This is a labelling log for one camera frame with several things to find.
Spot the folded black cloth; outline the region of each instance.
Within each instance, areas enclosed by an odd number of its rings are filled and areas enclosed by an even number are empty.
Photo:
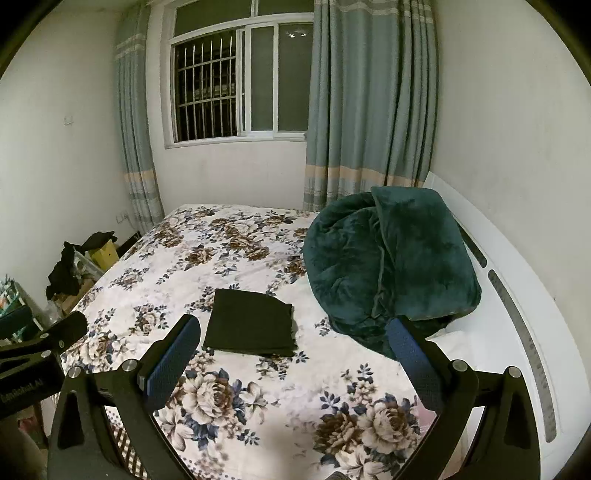
[[[250,355],[293,356],[293,305],[264,293],[219,288],[203,346]]]

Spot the white bed frame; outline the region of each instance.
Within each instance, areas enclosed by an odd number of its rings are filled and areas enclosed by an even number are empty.
[[[455,320],[446,330],[467,334],[472,358],[465,360],[471,362],[472,368],[502,372],[515,365],[522,371],[538,428],[541,479],[551,480],[591,422],[591,393],[579,350],[550,293],[509,240],[474,205],[432,172],[424,186],[441,195],[487,262],[482,267],[469,252],[482,287],[482,300],[473,313]],[[523,334],[524,325],[521,324],[521,330],[515,326],[515,315],[512,320],[488,277],[490,270],[500,278],[527,327],[531,341],[526,341],[525,346],[518,334]],[[470,441],[481,415],[479,408],[470,417]]]

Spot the floral bedsheet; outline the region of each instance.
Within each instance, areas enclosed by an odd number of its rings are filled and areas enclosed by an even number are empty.
[[[314,214],[188,205],[146,234],[82,298],[87,335],[65,369],[140,358],[184,313],[202,340],[216,288],[265,292],[294,305],[292,358],[199,348],[157,423],[196,477],[390,479],[433,416],[400,364],[332,331],[301,249]],[[116,426],[121,421],[109,408]]]

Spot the teal curtain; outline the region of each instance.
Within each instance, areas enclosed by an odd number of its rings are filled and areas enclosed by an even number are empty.
[[[436,106],[430,0],[316,0],[304,208],[421,186]]]
[[[125,181],[141,233],[164,217],[158,192],[146,106],[145,43],[150,6],[127,10],[115,41],[115,92]]]

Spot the cardboard box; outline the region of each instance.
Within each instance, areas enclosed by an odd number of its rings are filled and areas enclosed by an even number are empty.
[[[90,257],[94,263],[96,263],[104,271],[110,269],[119,260],[117,250],[112,240],[109,240],[102,248],[98,250],[90,250]]]

